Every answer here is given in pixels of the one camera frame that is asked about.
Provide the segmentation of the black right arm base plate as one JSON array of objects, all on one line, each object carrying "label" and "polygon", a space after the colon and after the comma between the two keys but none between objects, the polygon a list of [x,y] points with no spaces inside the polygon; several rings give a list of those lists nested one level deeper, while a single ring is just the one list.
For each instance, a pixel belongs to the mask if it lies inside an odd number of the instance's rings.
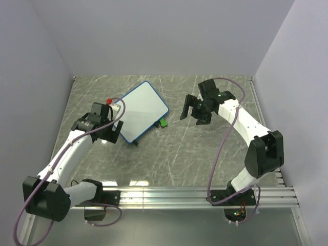
[{"label": "black right arm base plate", "polygon": [[233,192],[226,190],[211,190],[206,201],[211,206],[223,207],[225,219],[230,224],[239,225],[248,221],[256,212],[260,196],[256,196],[253,189],[233,196]]}]

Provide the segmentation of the blue framed whiteboard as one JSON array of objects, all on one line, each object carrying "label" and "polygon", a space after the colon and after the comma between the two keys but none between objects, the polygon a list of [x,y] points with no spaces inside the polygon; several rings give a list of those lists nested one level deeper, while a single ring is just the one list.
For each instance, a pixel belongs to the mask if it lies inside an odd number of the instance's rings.
[{"label": "blue framed whiteboard", "polygon": [[130,144],[169,112],[169,106],[148,81],[142,82],[115,103],[126,105],[126,109],[120,110],[118,116],[123,122],[120,134]]}]

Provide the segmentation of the green whiteboard eraser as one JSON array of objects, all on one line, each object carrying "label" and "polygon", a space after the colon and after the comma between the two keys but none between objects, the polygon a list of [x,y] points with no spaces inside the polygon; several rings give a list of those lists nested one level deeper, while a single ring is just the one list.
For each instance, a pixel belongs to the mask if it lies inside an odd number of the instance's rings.
[{"label": "green whiteboard eraser", "polygon": [[165,120],[164,118],[161,118],[161,119],[159,120],[159,124],[160,124],[160,126],[161,126],[162,128],[168,126],[168,123],[166,122],[166,120]]}]

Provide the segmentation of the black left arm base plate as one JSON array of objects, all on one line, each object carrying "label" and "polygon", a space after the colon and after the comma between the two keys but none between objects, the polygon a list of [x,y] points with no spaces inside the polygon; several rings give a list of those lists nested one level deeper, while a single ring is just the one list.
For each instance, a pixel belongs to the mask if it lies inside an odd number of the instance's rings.
[{"label": "black left arm base plate", "polygon": [[110,204],[112,206],[118,207],[120,201],[120,191],[104,191],[100,197],[99,201],[91,200],[85,201],[83,203],[84,209],[84,219],[91,222],[100,222],[105,219],[107,213],[109,213],[108,206],[103,206],[100,209],[91,209],[95,204]]}]

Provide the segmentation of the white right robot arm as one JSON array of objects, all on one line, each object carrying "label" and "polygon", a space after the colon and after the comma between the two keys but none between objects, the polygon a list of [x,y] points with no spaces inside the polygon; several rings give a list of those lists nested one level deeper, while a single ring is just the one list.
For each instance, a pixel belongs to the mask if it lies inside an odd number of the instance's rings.
[{"label": "white right robot arm", "polygon": [[282,134],[260,124],[229,91],[209,97],[188,94],[180,119],[185,119],[189,111],[197,119],[197,125],[208,125],[212,113],[216,113],[230,124],[223,140],[227,139],[232,130],[236,130],[247,144],[244,168],[230,181],[230,190],[226,192],[230,204],[239,204],[244,199],[244,192],[284,164]]}]

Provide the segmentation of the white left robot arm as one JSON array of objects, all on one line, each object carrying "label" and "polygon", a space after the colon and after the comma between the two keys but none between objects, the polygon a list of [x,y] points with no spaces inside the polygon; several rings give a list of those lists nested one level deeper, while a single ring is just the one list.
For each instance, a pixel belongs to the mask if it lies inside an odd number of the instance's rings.
[{"label": "white left robot arm", "polygon": [[95,141],[117,142],[125,111],[126,104],[120,98],[114,104],[93,103],[90,112],[73,123],[67,140],[50,163],[37,176],[24,180],[23,211],[60,222],[73,206],[86,201],[100,205],[104,199],[101,182],[84,179],[72,187],[64,185]]}]

